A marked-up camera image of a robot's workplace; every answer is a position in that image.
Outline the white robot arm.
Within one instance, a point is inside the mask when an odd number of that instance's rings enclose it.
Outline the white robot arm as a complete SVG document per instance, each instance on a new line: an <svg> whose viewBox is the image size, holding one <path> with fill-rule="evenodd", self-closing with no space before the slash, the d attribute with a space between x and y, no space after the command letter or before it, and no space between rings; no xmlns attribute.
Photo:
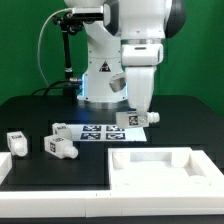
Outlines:
<svg viewBox="0 0 224 224"><path fill-rule="evenodd" d="M145 119L163 40L186 20L184 0L64 0L87 34L87 70L78 101L115 106L126 101Z"/></svg>

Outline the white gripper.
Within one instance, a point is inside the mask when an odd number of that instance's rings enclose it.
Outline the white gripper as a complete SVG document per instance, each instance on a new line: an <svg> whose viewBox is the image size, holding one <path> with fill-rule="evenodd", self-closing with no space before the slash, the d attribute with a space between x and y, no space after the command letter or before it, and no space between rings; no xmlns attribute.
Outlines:
<svg viewBox="0 0 224 224"><path fill-rule="evenodd" d="M126 82L128 103L139 116L145 116L154 91L155 67L127 67Z"/></svg>

